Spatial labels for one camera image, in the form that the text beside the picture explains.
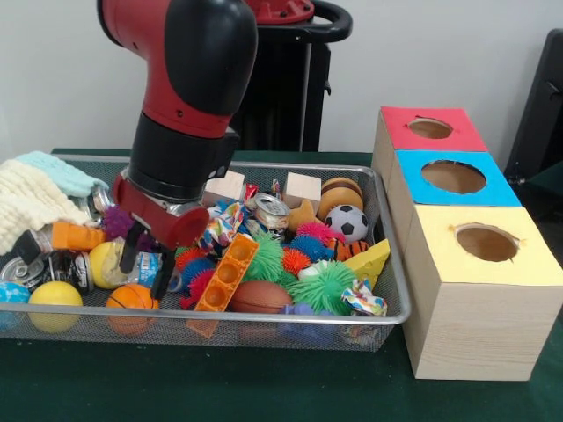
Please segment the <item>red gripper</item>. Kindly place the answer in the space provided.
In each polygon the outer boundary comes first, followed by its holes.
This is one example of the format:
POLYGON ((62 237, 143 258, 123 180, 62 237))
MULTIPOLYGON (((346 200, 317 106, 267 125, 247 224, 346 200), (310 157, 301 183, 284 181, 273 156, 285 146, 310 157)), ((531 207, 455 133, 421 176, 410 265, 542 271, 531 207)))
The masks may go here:
MULTIPOLYGON (((139 238, 148 232, 167 249, 188 246, 197 240, 208 226, 208 210, 198 202, 173 204, 143 193, 124 173, 113 184, 113 198, 134 223, 125 237, 119 268, 122 273, 133 271, 139 238)), ((175 250, 163 250, 161 266, 150 290, 150 297, 161 301, 175 269, 175 250)))

